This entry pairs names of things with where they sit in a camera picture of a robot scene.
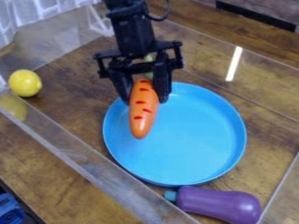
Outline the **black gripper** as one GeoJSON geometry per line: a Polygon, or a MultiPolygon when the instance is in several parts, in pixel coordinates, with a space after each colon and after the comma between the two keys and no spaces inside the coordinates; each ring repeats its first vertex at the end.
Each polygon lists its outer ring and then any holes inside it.
{"type": "MultiPolygon", "coordinates": [[[[152,17],[145,0],[105,0],[104,1],[110,20],[117,49],[98,52],[93,59],[97,61],[98,77],[108,77],[108,69],[102,59],[116,59],[124,57],[126,60],[142,58],[148,53],[161,53],[166,49],[173,49],[174,58],[170,59],[170,69],[182,68],[182,56],[180,41],[157,41],[152,22],[161,22],[168,15],[152,17]]],[[[132,76],[121,71],[110,71],[109,79],[124,104],[129,103],[130,89],[133,86],[132,76]]],[[[172,72],[164,60],[153,63],[153,89],[158,102],[168,101],[172,92],[172,72]]]]}

